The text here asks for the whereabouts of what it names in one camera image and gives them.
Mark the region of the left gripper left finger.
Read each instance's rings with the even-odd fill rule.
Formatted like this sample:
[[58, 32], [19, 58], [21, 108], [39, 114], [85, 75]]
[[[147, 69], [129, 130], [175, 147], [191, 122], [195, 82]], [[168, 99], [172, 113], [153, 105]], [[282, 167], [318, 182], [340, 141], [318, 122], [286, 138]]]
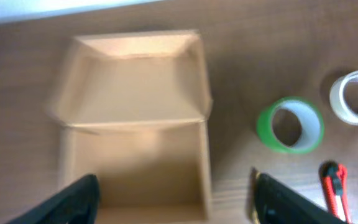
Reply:
[[99, 201], [97, 177], [88, 174], [8, 224], [94, 224]]

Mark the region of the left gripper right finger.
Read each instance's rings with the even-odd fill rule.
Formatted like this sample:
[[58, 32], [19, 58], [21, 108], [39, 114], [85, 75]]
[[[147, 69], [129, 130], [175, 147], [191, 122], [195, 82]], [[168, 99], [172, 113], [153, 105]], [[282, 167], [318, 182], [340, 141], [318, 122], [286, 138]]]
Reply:
[[267, 173], [253, 169], [251, 180], [250, 218], [254, 223], [345, 223]]

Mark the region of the white masking tape roll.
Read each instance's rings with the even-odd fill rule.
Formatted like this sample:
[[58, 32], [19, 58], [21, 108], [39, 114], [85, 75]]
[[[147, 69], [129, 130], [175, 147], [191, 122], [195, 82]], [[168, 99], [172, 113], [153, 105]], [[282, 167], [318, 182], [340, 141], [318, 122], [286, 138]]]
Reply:
[[339, 119], [347, 124], [358, 126], [358, 70], [333, 83], [329, 101]]

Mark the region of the brown cardboard box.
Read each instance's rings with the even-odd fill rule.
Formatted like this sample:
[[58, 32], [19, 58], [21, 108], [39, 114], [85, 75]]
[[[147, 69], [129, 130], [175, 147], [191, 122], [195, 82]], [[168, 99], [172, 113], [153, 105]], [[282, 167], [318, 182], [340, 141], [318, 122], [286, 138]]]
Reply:
[[59, 185], [94, 174], [97, 223], [209, 220], [212, 104], [196, 30], [74, 37], [48, 102]]

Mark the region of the green tape roll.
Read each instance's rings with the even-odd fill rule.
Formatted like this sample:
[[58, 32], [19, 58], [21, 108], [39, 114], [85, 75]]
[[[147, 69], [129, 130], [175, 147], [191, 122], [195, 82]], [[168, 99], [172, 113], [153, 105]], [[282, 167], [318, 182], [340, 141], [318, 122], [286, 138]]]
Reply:
[[320, 145], [324, 123], [317, 107], [300, 97], [289, 96], [260, 113], [256, 131], [262, 143], [273, 151], [305, 154]]

